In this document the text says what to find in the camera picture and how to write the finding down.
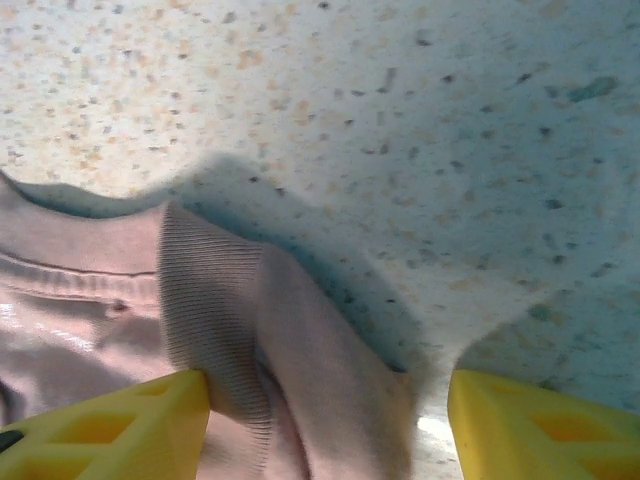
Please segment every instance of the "pink fabric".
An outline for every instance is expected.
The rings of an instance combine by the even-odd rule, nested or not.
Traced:
[[[198,479],[407,479],[413,404],[298,263],[174,203],[92,220],[0,174],[3,423],[184,368],[212,413]]]

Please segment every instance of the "yellow plastic object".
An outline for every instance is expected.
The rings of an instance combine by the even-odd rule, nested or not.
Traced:
[[[454,372],[465,480],[640,480],[640,416],[506,378]]]
[[[204,375],[178,372],[3,428],[2,480],[193,480],[209,418]]]

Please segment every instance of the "seam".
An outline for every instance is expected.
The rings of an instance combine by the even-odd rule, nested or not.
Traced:
[[[155,272],[117,274],[38,264],[0,252],[0,284],[34,296],[156,305]]]

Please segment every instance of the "fabric fold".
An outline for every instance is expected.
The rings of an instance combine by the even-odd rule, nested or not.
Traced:
[[[197,368],[212,405],[198,479],[411,477],[406,376],[282,250],[175,203],[53,212],[1,173],[0,225],[7,419]]]

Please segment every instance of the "terrazzo floor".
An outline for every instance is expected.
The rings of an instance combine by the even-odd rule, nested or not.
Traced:
[[[71,213],[172,196],[290,250],[419,380],[640,413],[640,4],[0,0],[0,168]]]

